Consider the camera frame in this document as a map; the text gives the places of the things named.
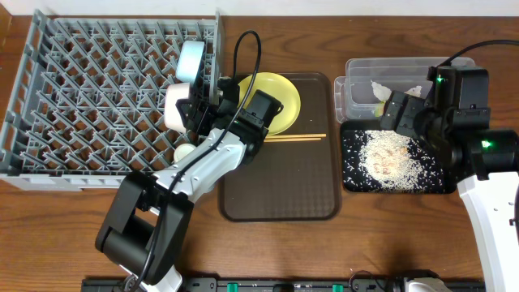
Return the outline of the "wooden chopstick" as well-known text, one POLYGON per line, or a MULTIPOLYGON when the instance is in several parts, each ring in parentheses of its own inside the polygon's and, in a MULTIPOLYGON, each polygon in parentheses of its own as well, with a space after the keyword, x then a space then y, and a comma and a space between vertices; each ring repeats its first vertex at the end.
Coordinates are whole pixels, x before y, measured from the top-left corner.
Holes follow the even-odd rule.
POLYGON ((320 134, 291 134, 291 135, 267 135, 266 140, 304 140, 304 139, 322 139, 327 135, 320 134))
POLYGON ((265 140, 265 143, 295 143, 295 142, 310 142, 310 141, 320 141, 320 137, 316 138, 284 138, 284 139, 268 139, 265 140))

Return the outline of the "light blue bowl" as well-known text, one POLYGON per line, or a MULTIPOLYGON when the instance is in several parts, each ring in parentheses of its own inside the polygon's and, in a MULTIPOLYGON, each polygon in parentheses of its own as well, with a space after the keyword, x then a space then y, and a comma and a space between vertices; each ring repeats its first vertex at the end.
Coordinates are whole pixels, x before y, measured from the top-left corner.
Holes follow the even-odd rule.
POLYGON ((202 41, 185 41, 178 59, 176 78, 193 85, 199 73, 200 64, 204 55, 202 41))

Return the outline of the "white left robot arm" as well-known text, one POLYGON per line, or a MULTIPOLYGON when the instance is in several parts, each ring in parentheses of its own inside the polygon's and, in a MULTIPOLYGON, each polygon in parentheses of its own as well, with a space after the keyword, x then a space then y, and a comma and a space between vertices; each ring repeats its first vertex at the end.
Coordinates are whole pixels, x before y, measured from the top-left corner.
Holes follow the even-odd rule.
POLYGON ((204 141, 185 157, 153 174, 138 170, 121 182, 101 225, 96 249, 129 277, 116 291, 176 291, 182 277, 174 267, 197 199, 225 174, 254 159, 272 120, 283 109, 274 96, 221 81, 219 104, 191 96, 188 83, 170 85, 165 124, 183 130, 198 125, 204 141))

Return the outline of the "pink white bowl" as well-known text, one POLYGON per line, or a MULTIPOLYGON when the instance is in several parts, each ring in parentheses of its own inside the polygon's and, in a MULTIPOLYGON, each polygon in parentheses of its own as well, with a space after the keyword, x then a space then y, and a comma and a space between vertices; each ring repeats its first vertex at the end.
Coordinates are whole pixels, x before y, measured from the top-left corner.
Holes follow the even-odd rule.
POLYGON ((191 87, 189 83, 171 84, 165 93, 165 110, 164 123, 165 126, 179 133, 185 134, 187 132, 183 125, 181 114, 177 108, 177 102, 188 100, 190 96, 191 87))

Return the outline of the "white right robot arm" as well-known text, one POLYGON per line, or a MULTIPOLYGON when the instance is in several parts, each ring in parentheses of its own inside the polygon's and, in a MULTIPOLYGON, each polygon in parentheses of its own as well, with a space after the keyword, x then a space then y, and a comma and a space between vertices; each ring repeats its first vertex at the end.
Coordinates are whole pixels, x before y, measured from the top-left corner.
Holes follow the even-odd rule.
POLYGON ((485 288, 518 289, 518 134, 491 129, 486 69, 430 67, 427 97, 394 91, 380 126, 421 140, 457 185, 476 238, 485 288))

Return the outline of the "small pale green cup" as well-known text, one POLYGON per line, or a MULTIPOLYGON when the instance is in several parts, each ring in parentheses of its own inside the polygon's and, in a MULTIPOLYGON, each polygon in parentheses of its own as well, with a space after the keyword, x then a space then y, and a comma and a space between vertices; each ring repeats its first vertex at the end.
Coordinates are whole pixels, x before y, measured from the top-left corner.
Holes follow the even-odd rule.
POLYGON ((174 163, 178 163, 180 160, 182 160, 185 156, 187 156, 189 153, 195 150, 195 145, 185 143, 180 144, 176 147, 174 150, 174 163))

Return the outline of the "yellow round plate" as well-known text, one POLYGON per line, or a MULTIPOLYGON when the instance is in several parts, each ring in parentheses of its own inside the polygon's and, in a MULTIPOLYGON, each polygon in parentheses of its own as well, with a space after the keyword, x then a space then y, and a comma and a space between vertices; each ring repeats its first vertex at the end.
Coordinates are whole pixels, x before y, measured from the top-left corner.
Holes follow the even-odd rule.
POLYGON ((272 120, 268 128, 268 136, 279 135, 293 126, 299 116, 302 106, 301 97, 294 84, 282 75, 272 72, 260 72, 256 75, 251 95, 244 108, 251 103, 252 96, 257 90, 276 98, 283 110, 272 120))

